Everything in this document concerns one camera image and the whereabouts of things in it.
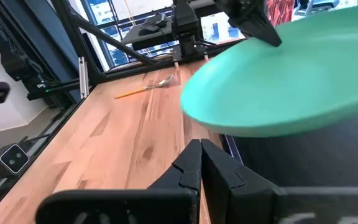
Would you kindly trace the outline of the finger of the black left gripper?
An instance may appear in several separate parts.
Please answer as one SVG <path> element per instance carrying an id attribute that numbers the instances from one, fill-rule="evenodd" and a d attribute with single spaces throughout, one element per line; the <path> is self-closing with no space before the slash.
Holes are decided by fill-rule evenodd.
<path id="1" fill-rule="evenodd" d="M 255 37 L 271 46 L 278 47 L 282 40 L 266 16 L 257 14 L 247 17 L 229 18 L 229 24 L 238 28 L 244 35 Z"/>

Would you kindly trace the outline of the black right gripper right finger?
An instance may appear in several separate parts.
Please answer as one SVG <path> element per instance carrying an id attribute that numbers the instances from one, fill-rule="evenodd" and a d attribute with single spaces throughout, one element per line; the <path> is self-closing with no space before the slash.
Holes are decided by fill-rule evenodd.
<path id="1" fill-rule="evenodd" d="M 358 224 L 358 187 L 279 187 L 202 139 L 212 224 Z"/>

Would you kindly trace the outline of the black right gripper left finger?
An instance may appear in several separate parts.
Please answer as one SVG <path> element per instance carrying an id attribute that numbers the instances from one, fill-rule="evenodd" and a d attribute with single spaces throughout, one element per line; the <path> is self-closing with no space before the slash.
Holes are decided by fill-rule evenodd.
<path id="1" fill-rule="evenodd" d="M 36 224 L 197 224 L 201 194 L 200 140 L 192 139 L 146 189 L 65 190 L 39 205 Z"/>

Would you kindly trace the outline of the green plate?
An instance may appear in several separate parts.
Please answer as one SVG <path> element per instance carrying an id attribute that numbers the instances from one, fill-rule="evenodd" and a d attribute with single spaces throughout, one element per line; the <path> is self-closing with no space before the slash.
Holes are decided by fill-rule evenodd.
<path id="1" fill-rule="evenodd" d="M 222 134 L 264 138 L 358 114 L 358 6 L 277 26 L 282 44 L 250 38 L 187 81 L 183 112 Z"/>

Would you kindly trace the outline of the spoon with yellow handle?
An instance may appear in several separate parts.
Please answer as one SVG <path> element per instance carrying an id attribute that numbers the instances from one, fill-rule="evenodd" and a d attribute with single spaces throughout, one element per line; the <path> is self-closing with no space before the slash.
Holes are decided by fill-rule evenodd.
<path id="1" fill-rule="evenodd" d="M 162 88 L 162 87 L 166 87 L 169 85 L 169 83 L 175 78 L 175 75 L 170 75 L 168 78 L 160 81 L 158 84 L 154 84 L 154 85 L 146 85 L 146 86 L 143 86 L 141 88 L 138 88 L 136 90 L 131 90 L 131 91 L 127 91 L 125 93 L 122 93 L 120 95 L 117 95 L 115 96 L 114 98 L 115 99 L 118 99 L 118 98 L 122 98 L 122 97 L 125 97 L 125 96 L 129 96 L 129 95 L 133 95 L 133 94 L 136 94 L 136 93 L 140 93 L 140 92 L 143 92 L 143 91 L 146 91 L 146 90 L 151 90 L 151 89 L 154 89 L 154 88 Z"/>

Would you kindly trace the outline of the black tray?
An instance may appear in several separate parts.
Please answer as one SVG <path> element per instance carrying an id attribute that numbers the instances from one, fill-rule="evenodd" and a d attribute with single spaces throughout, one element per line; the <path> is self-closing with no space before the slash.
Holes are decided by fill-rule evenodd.
<path id="1" fill-rule="evenodd" d="M 277 138 L 221 135 L 223 149 L 281 187 L 358 187 L 358 114 Z"/>

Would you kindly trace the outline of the red cloth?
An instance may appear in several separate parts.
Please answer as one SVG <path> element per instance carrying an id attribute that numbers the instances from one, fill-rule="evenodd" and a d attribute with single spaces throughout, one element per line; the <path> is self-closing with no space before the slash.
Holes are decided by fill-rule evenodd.
<path id="1" fill-rule="evenodd" d="M 295 0 L 267 0 L 267 17 L 274 27 L 291 22 Z"/>

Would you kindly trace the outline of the black computer mouse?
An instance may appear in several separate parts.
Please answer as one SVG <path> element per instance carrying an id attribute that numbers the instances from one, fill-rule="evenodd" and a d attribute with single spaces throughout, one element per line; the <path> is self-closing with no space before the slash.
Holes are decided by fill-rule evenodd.
<path id="1" fill-rule="evenodd" d="M 160 30 L 158 26 L 142 25 L 138 31 L 139 36 L 157 33 Z"/>

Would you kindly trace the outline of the black shelf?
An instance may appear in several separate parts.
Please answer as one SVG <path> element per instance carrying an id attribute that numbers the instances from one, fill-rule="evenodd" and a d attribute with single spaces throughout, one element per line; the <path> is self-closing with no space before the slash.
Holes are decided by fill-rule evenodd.
<path id="1" fill-rule="evenodd" d="M 167 42 L 174 41 L 172 35 L 172 22 L 169 20 L 162 31 L 158 31 L 153 34 L 139 35 L 141 25 L 136 25 L 126 34 L 121 40 L 124 45 L 131 44 L 134 50 L 141 50 L 148 47 L 153 47 L 160 44 L 166 44 Z"/>

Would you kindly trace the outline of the black diagonal frame strut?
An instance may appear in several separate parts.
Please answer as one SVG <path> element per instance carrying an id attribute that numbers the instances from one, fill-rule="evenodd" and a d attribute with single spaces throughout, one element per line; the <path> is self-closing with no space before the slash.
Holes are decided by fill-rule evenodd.
<path id="1" fill-rule="evenodd" d="M 74 25 L 76 25 L 79 28 L 84 29 L 85 31 L 89 32 L 90 34 L 95 35 L 98 39 L 101 39 L 105 41 L 107 44 L 110 44 L 117 49 L 123 51 L 124 53 L 129 54 L 130 56 L 134 57 L 141 63 L 147 65 L 147 66 L 153 66 L 157 64 L 157 61 L 154 59 L 151 59 L 149 57 L 143 56 L 136 52 L 135 50 L 127 47 L 126 45 L 122 44 L 121 42 L 117 41 L 116 39 L 113 39 L 109 35 L 102 32 L 99 28 L 89 23 L 87 20 L 82 18 L 77 12 L 71 12 L 70 17 Z"/>

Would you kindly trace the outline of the aluminium bracket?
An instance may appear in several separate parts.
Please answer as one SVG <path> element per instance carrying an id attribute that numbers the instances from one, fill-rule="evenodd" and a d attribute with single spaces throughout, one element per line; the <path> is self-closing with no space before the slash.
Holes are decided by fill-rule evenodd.
<path id="1" fill-rule="evenodd" d="M 89 95 L 88 67 L 84 57 L 78 58 L 79 78 L 80 78 L 80 96 L 85 99 Z"/>

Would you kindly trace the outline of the black table edge rail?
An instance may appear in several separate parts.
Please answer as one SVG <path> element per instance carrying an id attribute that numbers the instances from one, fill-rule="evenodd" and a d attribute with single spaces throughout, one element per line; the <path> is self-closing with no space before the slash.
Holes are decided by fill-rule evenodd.
<path id="1" fill-rule="evenodd" d="M 0 178 L 0 202 L 34 163 L 46 146 L 52 142 L 63 125 L 80 107 L 83 100 L 71 104 L 68 109 L 49 109 L 45 107 L 29 124 L 17 128 L 0 131 L 0 149 L 18 144 L 29 156 L 28 163 L 18 175 Z"/>

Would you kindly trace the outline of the black frame column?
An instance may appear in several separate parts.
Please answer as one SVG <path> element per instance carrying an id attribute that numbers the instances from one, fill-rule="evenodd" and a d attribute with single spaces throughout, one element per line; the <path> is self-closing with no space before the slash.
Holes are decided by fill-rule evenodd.
<path id="1" fill-rule="evenodd" d="M 102 64 L 90 42 L 90 37 L 80 31 L 78 24 L 86 20 L 72 8 L 69 0 L 51 0 L 51 2 L 77 56 L 85 58 L 89 83 L 93 86 L 101 83 L 104 78 Z"/>

